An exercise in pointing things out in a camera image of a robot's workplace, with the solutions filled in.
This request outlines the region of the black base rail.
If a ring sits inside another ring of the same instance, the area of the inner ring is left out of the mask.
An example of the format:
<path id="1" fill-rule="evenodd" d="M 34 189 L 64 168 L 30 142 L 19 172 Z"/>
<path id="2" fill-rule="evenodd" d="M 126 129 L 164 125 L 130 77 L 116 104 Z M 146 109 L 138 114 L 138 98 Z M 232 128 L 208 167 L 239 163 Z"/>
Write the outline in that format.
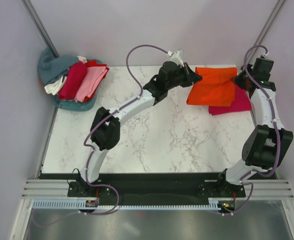
<path id="1" fill-rule="evenodd" d="M 96 197 L 107 205 L 207 204 L 210 198 L 246 196 L 244 187 L 227 183 L 218 172 L 101 173 L 89 186 L 79 173 L 42 173 L 42 180 L 66 180 L 69 197 Z"/>

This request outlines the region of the left aluminium frame post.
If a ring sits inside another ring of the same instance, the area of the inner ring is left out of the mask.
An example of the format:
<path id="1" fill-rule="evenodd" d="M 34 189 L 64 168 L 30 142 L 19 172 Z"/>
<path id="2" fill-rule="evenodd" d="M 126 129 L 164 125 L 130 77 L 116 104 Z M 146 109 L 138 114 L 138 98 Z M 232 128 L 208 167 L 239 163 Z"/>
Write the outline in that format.
<path id="1" fill-rule="evenodd" d="M 41 21 L 35 7 L 33 6 L 32 2 L 30 0 L 21 0 L 22 4 L 26 8 L 31 20 L 33 21 L 34 25 L 36 26 L 36 29 L 38 30 L 40 36 L 44 40 L 46 46 L 51 50 L 53 55 L 55 57 L 59 56 L 59 53 L 57 52 L 43 22 Z"/>

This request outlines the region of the right aluminium frame post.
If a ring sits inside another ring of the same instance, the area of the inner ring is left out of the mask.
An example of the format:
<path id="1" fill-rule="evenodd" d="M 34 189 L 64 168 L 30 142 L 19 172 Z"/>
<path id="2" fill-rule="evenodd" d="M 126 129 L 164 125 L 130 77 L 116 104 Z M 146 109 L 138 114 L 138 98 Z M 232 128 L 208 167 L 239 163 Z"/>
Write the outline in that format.
<path id="1" fill-rule="evenodd" d="M 261 11 L 265 10 L 265 5 L 269 3 L 269 0 L 263 0 L 263 7 L 258 8 L 254 12 L 253 20 L 250 20 L 245 28 L 241 31 L 243 34 L 253 34 L 253 37 L 249 41 L 249 47 L 256 45 L 264 45 L 264 40 L 271 31 L 274 23 L 276 22 L 279 14 L 281 13 L 283 7 L 285 6 L 286 0 L 274 0 L 274 6 L 267 8 L 268 15 L 265 12 L 263 14 Z"/>

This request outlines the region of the orange t shirt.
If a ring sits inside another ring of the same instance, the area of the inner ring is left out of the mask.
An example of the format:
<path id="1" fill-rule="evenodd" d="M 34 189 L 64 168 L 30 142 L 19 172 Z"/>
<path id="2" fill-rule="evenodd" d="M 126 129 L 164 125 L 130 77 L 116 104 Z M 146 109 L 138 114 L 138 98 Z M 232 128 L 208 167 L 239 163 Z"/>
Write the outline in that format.
<path id="1" fill-rule="evenodd" d="M 193 85 L 186 103 L 193 106 L 228 107 L 235 99 L 236 67 L 196 67 L 202 80 Z"/>

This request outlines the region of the aluminium frame post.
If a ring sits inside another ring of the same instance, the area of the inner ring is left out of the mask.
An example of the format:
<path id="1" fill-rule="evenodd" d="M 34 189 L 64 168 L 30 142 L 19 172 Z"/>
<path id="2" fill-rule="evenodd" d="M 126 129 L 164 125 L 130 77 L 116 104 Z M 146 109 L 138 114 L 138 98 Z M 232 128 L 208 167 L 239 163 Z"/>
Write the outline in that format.
<path id="1" fill-rule="evenodd" d="M 249 41 L 249 47 L 256 45 L 264 45 L 264 40 L 271 31 L 274 23 L 276 22 L 279 14 L 281 13 L 283 7 L 285 6 L 286 0 L 274 0 L 274 6 L 267 8 L 268 15 L 265 12 L 263 14 L 261 11 L 265 10 L 265 5 L 269 3 L 269 0 L 263 0 L 263 7 L 258 8 L 254 12 L 253 20 L 250 20 L 245 28 L 241 31 L 243 34 L 253 34 L 253 37 Z"/>
<path id="2" fill-rule="evenodd" d="M 40 36 L 44 40 L 46 46 L 51 50 L 53 55 L 55 57 L 59 56 L 59 53 L 57 52 L 43 22 L 41 21 L 35 7 L 33 6 L 32 2 L 30 0 L 21 0 L 22 4 L 26 8 L 31 20 L 33 21 L 34 25 L 36 26 L 36 29 L 38 30 Z"/>

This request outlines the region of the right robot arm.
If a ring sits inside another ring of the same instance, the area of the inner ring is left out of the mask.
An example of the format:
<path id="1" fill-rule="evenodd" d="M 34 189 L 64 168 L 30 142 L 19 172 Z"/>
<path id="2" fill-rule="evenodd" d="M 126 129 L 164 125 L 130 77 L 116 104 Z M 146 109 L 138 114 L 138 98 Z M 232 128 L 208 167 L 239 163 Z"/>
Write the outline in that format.
<path id="1" fill-rule="evenodd" d="M 226 169 L 225 179 L 216 184 L 222 197 L 229 196 L 234 185 L 241 185 L 254 174 L 274 174 L 293 140 L 293 133 L 284 128 L 277 112 L 276 88 L 269 80 L 272 67 L 273 61 L 261 56 L 233 79 L 248 94 L 255 128 L 244 143 L 241 160 Z"/>

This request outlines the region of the pink t shirt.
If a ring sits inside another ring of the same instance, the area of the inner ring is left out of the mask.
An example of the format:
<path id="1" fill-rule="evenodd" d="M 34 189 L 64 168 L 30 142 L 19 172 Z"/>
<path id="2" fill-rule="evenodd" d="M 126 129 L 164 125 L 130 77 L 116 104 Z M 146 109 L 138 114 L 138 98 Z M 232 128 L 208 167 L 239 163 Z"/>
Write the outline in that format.
<path id="1" fill-rule="evenodd" d="M 109 69 L 106 66 L 93 66 L 87 68 L 87 70 L 87 74 L 75 96 L 77 102 L 84 102 L 86 98 L 90 98 L 94 94 Z"/>

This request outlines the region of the teal laundry basket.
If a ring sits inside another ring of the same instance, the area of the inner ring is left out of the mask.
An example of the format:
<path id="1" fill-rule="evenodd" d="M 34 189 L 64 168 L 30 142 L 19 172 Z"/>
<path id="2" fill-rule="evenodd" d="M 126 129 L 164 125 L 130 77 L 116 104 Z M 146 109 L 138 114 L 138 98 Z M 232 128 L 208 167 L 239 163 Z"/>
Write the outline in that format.
<path id="1" fill-rule="evenodd" d="M 52 96 L 52 101 L 53 101 L 53 104 L 55 105 L 55 107 L 57 107 L 59 109 L 63 109 L 63 110 L 67 110 L 67 111 L 75 111 L 75 112 L 85 112 L 85 111 L 90 110 L 93 107 L 93 105 L 95 103 L 97 91 L 98 91 L 98 89 L 96 90 L 94 97 L 88 102 L 79 102 L 79 101 L 75 101 L 75 99 L 73 99 L 73 100 L 59 100 L 58 99 L 59 92 L 56 95 Z"/>

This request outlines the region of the crimson t shirt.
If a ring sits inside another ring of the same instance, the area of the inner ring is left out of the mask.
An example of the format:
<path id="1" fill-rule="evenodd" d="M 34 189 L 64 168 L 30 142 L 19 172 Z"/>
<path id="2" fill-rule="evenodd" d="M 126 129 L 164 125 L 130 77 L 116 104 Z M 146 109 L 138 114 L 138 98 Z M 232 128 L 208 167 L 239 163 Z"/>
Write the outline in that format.
<path id="1" fill-rule="evenodd" d="M 58 93 L 59 100 L 73 100 L 84 77 L 87 74 L 87 67 L 81 61 L 70 67 L 66 82 Z"/>

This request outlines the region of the grey-teal t shirt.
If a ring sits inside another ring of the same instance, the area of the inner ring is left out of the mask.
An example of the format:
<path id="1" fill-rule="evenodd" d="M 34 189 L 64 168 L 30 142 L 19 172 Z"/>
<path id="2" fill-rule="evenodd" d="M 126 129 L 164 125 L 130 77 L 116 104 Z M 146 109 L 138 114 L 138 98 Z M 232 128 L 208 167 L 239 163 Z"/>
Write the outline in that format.
<path id="1" fill-rule="evenodd" d="M 47 47 L 41 54 L 37 71 L 42 83 L 46 86 L 56 82 L 61 76 L 68 72 L 68 69 L 78 63 L 79 59 L 74 55 L 63 55 L 55 57 Z"/>

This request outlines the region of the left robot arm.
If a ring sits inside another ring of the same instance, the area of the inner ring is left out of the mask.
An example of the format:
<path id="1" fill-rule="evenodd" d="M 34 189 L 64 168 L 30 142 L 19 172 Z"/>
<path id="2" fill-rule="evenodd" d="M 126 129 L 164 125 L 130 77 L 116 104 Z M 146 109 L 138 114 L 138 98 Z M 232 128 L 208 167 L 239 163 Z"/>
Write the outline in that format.
<path id="1" fill-rule="evenodd" d="M 85 138 L 84 145 L 91 147 L 86 165 L 81 173 L 84 179 L 79 185 L 79 191 L 86 197 L 96 192 L 94 183 L 98 177 L 102 163 L 109 150 L 114 148 L 120 140 L 120 129 L 129 119 L 151 108 L 164 100 L 168 92 L 175 87 L 190 87 L 202 80 L 202 76 L 194 72 L 184 62 L 177 64 L 171 60 L 166 61 L 146 83 L 140 94 L 126 101 L 121 106 L 97 110 L 89 135 Z"/>

